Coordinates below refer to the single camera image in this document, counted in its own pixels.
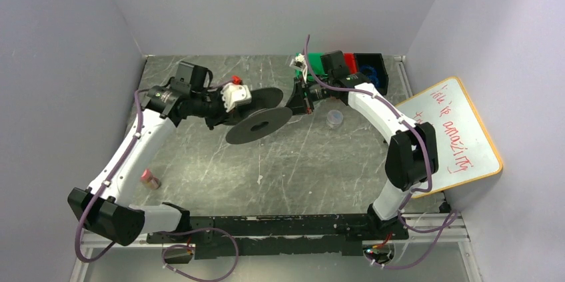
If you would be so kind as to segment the black cable spool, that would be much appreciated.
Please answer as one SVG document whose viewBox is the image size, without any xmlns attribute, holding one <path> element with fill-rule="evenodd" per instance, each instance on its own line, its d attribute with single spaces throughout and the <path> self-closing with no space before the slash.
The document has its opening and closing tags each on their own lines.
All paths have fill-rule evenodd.
<svg viewBox="0 0 565 282">
<path fill-rule="evenodd" d="M 283 127 L 292 117 L 291 109 L 279 105 L 283 95 L 276 87 L 252 90 L 251 102 L 236 108 L 232 119 L 235 124 L 225 137 L 227 143 L 249 143 Z"/>
</svg>

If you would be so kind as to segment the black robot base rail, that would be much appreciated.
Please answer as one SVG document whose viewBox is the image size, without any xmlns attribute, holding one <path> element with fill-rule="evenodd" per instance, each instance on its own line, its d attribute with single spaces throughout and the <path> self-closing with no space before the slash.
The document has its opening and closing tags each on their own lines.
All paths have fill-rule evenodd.
<svg viewBox="0 0 565 282">
<path fill-rule="evenodd" d="M 191 217 L 176 235 L 150 233 L 146 241 L 194 245 L 196 259 L 216 259 L 234 255 L 235 247 L 241 256 L 361 256 L 373 245 L 408 237 L 407 229 L 397 220 L 381 221 L 366 213 L 346 213 Z"/>
</svg>

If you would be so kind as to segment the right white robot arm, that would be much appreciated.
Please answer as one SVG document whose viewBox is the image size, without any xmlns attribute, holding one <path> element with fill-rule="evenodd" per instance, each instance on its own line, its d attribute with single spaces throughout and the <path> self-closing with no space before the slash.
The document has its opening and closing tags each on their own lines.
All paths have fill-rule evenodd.
<svg viewBox="0 0 565 282">
<path fill-rule="evenodd" d="M 378 228 L 398 220 L 413 193 L 432 189 L 438 171 L 436 132 L 429 122 L 411 119 L 380 93 L 369 77 L 351 73 L 341 51 L 321 57 L 324 77 L 319 77 L 305 52 L 295 55 L 290 66 L 300 73 L 286 106 L 294 115 L 310 114 L 314 102 L 334 97 L 359 112 L 388 145 L 386 183 L 368 207 L 368 218 Z"/>
</svg>

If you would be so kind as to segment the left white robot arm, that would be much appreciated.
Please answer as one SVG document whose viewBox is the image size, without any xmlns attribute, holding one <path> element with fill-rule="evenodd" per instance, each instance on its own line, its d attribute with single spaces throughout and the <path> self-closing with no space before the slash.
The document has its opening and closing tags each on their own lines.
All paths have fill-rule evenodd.
<svg viewBox="0 0 565 282">
<path fill-rule="evenodd" d="M 86 231 L 115 244 L 130 245 L 145 233 L 190 235 L 191 214 L 171 203 L 134 206 L 132 196 L 149 163 L 167 138 L 187 117 L 200 117 L 209 129 L 235 119 L 253 95 L 233 76 L 212 85 L 210 69 L 181 61 L 174 76 L 163 85 L 134 92 L 137 120 L 103 170 L 85 188 L 74 188 L 67 202 L 79 223 L 75 230 L 75 252 L 81 252 Z"/>
</svg>

